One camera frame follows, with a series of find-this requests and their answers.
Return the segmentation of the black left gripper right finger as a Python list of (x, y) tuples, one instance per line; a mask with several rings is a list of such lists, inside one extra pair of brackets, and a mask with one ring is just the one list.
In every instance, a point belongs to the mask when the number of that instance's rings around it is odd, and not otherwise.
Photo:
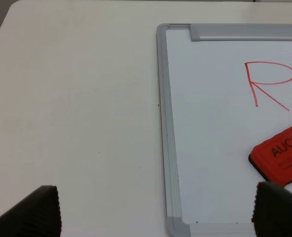
[(251, 221), (257, 237), (292, 237), (292, 193), (275, 183), (259, 182)]

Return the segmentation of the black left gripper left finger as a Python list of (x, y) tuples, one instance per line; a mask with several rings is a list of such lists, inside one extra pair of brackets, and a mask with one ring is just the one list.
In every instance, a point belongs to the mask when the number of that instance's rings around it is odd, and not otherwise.
[(59, 237), (62, 220), (56, 186), (40, 186), (0, 216), (0, 237)]

